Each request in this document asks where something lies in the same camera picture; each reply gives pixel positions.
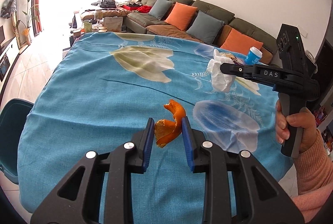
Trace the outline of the person's right hand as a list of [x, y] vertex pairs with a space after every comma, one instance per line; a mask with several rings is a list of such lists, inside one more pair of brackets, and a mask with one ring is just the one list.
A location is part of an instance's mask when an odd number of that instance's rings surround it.
[[290, 137], [288, 126], [303, 128], [299, 152], [303, 153], [310, 149], [317, 139], [317, 127], [314, 115], [305, 108], [297, 114], [285, 117], [282, 114], [281, 103], [278, 100], [275, 106], [275, 136], [280, 144], [283, 144]]

